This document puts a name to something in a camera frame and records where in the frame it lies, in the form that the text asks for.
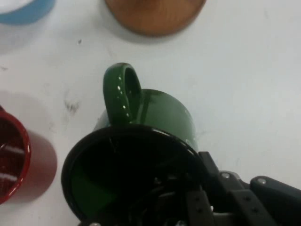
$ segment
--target round wooden object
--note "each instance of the round wooden object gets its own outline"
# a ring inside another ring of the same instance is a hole
[[[183,29],[206,0],[105,0],[115,18],[128,29],[146,35],[167,35]]]

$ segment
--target green mug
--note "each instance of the green mug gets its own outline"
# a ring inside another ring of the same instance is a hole
[[[121,197],[135,199],[154,175],[197,171],[195,129],[181,102],[141,89],[125,63],[107,69],[103,95],[106,111],[70,151],[62,171],[64,196],[80,220]]]

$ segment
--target table surface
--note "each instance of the table surface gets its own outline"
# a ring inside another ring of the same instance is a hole
[[[78,224],[62,165],[105,110],[103,74],[117,62],[188,108],[200,151],[221,170],[301,189],[300,8],[298,0],[208,0],[191,26],[164,38],[127,31],[102,0],[60,0],[34,24],[1,24],[0,104],[57,155],[51,186],[1,205],[1,225]]]

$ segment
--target metal screw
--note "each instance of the metal screw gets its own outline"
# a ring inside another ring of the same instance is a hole
[[[263,178],[259,178],[257,181],[263,185],[265,185],[267,183],[267,181]]]
[[[222,173],[222,177],[228,179],[228,178],[230,178],[230,174],[229,173]]]

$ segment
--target black mug rim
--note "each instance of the black mug rim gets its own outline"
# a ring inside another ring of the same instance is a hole
[[[72,212],[77,216],[77,218],[81,221],[87,219],[86,215],[80,210],[79,206],[75,202],[75,199],[71,192],[71,180],[70,174],[72,172],[73,166],[77,158],[86,151],[89,147],[98,143],[100,139],[110,138],[116,135],[129,135],[129,134],[141,134],[141,133],[152,133],[157,136],[164,137],[165,139],[169,139],[171,142],[177,143],[179,147],[183,150],[187,150],[186,153],[191,157],[199,158],[198,153],[190,147],[187,143],[179,139],[178,137],[162,131],[160,129],[156,129],[153,127],[145,126],[145,125],[128,125],[122,127],[107,127],[103,129],[99,129],[93,131],[92,133],[86,135],[82,138],[68,153],[62,169],[61,174],[61,183],[63,188],[63,194],[65,200],[67,201]]]

